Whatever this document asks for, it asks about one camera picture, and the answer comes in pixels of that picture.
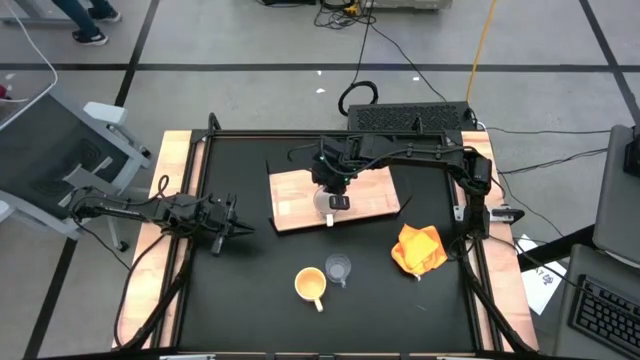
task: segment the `white cable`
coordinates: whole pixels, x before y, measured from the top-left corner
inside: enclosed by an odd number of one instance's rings
[[[20,21],[20,18],[15,13],[15,11],[13,11],[11,4],[9,4],[9,0],[4,0],[4,3],[5,5],[7,5],[7,8],[9,8],[9,12],[11,12],[11,15],[13,15],[13,18],[16,19],[16,21],[18,22],[18,25],[20,25],[20,27],[22,28],[22,32],[24,32],[24,35],[27,37],[27,40],[29,40],[29,44],[31,44],[33,49],[38,53],[38,55],[40,55],[42,60],[44,60],[44,62],[47,63],[47,65],[49,65],[49,68],[51,68],[51,71],[53,71],[53,82],[51,83],[51,85],[49,85],[49,87],[45,91],[43,91],[40,95],[38,95],[38,97],[33,99],[33,102],[36,102],[40,100],[41,97],[43,97],[46,93],[48,93],[49,90],[51,90],[58,83],[58,72],[56,71],[56,69],[53,68],[53,65],[51,65],[49,60],[47,60],[47,58],[44,55],[42,55],[42,52],[40,51],[40,49],[38,49],[38,47],[33,42],[33,40],[31,40],[31,36],[29,36],[29,32],[24,27],[24,24],[22,24],[22,21]],[[29,101],[29,99],[28,98],[18,99],[18,100],[0,99],[0,102],[6,102],[6,103],[23,103],[26,101]]]

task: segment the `gray floor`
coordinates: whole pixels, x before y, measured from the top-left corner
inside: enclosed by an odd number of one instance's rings
[[[51,7],[49,1],[39,1]],[[113,0],[122,24],[102,26],[108,46],[81,48],[69,30],[33,28],[31,34],[54,63],[127,64],[151,0]],[[590,1],[618,62],[640,65],[640,25],[635,0]],[[378,29],[396,40],[416,63],[470,64],[490,0],[456,0],[439,14],[379,13]],[[330,31],[313,26],[317,8],[270,9],[253,0],[160,0],[141,64],[355,63],[364,26]],[[0,6],[0,16],[8,12]],[[58,16],[57,10],[52,15]],[[0,26],[0,83],[14,97],[30,96],[51,79],[47,71],[2,70],[5,63],[41,63],[16,28]],[[370,33],[365,63],[404,63],[392,44]],[[483,64],[606,65],[577,0],[511,0],[498,3],[482,56]],[[204,128],[214,111],[227,129],[343,129],[337,99],[352,71],[138,71],[125,107],[128,128],[157,153],[162,133]],[[5,77],[14,74],[10,80]],[[380,102],[437,101],[409,71],[364,71],[360,79],[378,84]],[[468,73],[426,72],[447,99],[464,99]],[[636,94],[640,74],[625,74]],[[60,71],[59,87],[79,105],[113,103],[123,71]],[[356,91],[351,103],[369,101]],[[633,120],[610,73],[479,73],[472,106],[488,126],[512,130],[606,129]],[[606,147],[607,135],[516,136],[492,133],[501,170],[563,158]],[[567,234],[593,222],[604,155],[509,176],[516,196]],[[152,171],[141,172],[135,186],[148,187]],[[126,223],[135,241],[138,226]],[[91,227],[106,236],[106,223]],[[516,234],[552,240],[555,231],[535,215],[514,226]],[[0,224],[0,349],[3,358],[23,355],[64,239],[40,233],[15,220]],[[131,261],[132,252],[122,255]],[[91,238],[82,238],[41,356],[106,351],[125,277],[124,269]],[[552,304],[559,303],[554,298]],[[535,317],[544,350],[554,336],[550,305]]]

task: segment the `jeans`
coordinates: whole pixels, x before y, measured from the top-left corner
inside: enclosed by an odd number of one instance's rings
[[[92,37],[98,35],[98,27],[94,24],[87,10],[80,5],[78,0],[52,0],[56,6],[60,8],[68,17],[73,20],[85,35]],[[114,10],[107,0],[91,0],[93,8],[98,15],[105,17],[110,15]]]

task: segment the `yellow mug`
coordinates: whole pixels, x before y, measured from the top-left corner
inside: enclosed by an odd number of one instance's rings
[[[298,295],[306,301],[315,303],[318,312],[322,312],[320,298],[327,288],[327,279],[322,271],[313,267],[304,268],[296,275],[294,284]]]

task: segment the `white paper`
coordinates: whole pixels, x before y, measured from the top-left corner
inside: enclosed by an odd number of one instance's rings
[[[529,240],[527,235],[522,235],[518,244],[524,251],[529,251],[538,247],[535,242]],[[545,265],[557,271],[562,276],[567,272],[567,270],[558,264],[557,261]],[[544,308],[549,303],[549,300],[551,300],[553,293],[556,291],[561,281],[562,278],[551,272],[549,269],[545,269],[543,267],[523,272],[522,282],[524,283],[524,289],[527,293],[527,302],[529,303],[531,310],[535,311],[538,315],[542,315]]]

